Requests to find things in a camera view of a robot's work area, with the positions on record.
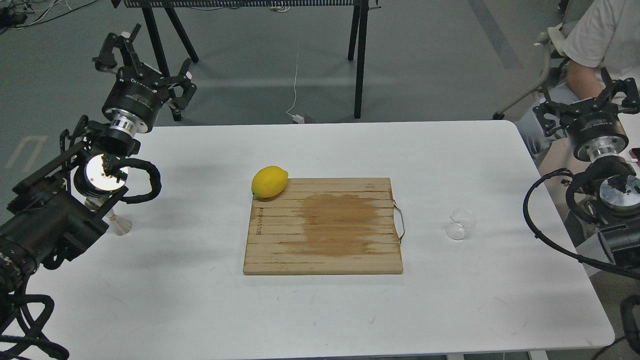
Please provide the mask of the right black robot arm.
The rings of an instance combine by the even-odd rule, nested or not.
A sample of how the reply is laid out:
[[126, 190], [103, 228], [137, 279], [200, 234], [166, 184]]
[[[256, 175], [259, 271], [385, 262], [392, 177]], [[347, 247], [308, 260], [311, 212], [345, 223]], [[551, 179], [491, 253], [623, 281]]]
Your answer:
[[[589, 165], [579, 173], [559, 168], [539, 178], [526, 192], [523, 216], [534, 236], [550, 248], [599, 271], [638, 280], [639, 178], [623, 157], [629, 137], [618, 116], [639, 112], [639, 92], [633, 78], [614, 80], [606, 68], [601, 69], [601, 77], [605, 87], [595, 98], [562, 104], [546, 94], [546, 100], [534, 107], [544, 136], [562, 130], [573, 156]], [[530, 197], [537, 187], [555, 177], [562, 177], [566, 185], [565, 201], [570, 212], [596, 228], [605, 261], [563, 248], [534, 224]]]

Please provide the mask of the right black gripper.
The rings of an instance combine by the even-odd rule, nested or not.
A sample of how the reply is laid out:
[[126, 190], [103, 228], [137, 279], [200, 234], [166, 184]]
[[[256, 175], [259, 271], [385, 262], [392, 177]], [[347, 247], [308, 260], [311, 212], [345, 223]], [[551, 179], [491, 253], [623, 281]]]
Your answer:
[[583, 162], [622, 153], [629, 138], [617, 114], [638, 114], [639, 91], [629, 77], [614, 80], [606, 67], [600, 69], [605, 88], [598, 95], [598, 111], [581, 117], [577, 102], [563, 104], [545, 100], [533, 107], [542, 134], [548, 138], [564, 130], [573, 146], [573, 156]]

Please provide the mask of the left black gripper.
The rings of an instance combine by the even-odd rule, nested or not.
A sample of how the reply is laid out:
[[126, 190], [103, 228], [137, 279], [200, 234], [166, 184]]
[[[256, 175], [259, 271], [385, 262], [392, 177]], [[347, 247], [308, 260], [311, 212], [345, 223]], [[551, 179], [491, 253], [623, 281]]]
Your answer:
[[[93, 57], [97, 71], [113, 73], [118, 66], [114, 53], [117, 49], [124, 66], [133, 69], [117, 71], [116, 81], [102, 107], [103, 115], [110, 121], [109, 129], [125, 134], [150, 132], [164, 104], [173, 113], [181, 113], [197, 91], [197, 85], [192, 82], [189, 72], [192, 64], [190, 58], [185, 59], [178, 74], [174, 76], [163, 76], [159, 71], [143, 71], [143, 64], [133, 47], [137, 34], [137, 30], [127, 36], [125, 33], [108, 34], [98, 56]], [[170, 94], [175, 87], [182, 89], [180, 96]]]

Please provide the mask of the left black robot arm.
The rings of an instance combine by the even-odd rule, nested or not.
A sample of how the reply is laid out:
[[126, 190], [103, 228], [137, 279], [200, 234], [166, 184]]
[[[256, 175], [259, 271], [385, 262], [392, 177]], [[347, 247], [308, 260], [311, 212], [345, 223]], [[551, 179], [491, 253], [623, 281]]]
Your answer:
[[31, 276], [59, 268], [85, 253], [108, 230], [114, 206], [149, 202], [162, 191], [162, 176], [137, 159], [138, 133], [153, 129], [164, 105], [178, 116], [197, 91], [187, 58], [179, 72], [165, 75], [140, 61], [133, 42], [140, 29], [106, 36], [93, 63], [115, 74], [102, 107], [105, 123], [78, 119], [59, 137], [61, 152], [19, 182], [7, 205], [13, 217], [1, 226], [1, 341], [10, 347], [3, 360], [21, 359], [37, 347], [50, 358], [67, 360], [69, 351], [44, 334], [55, 303], [45, 294], [27, 294]]

